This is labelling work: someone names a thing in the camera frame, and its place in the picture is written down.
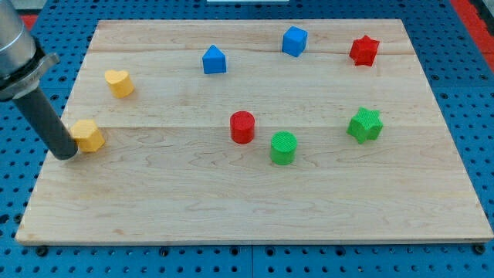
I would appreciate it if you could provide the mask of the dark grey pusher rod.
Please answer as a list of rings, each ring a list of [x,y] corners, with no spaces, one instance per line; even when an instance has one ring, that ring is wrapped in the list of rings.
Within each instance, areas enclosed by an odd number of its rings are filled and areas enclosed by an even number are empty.
[[[67,160],[77,153],[75,140],[41,89],[18,94],[12,101],[55,158]]]

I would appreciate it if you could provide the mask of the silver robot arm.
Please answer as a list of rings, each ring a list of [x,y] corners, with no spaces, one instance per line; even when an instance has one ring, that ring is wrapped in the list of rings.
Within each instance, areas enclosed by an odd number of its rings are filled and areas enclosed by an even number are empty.
[[[66,160],[78,146],[39,87],[58,62],[58,55],[45,53],[30,34],[13,4],[1,0],[1,101],[12,101],[52,155]]]

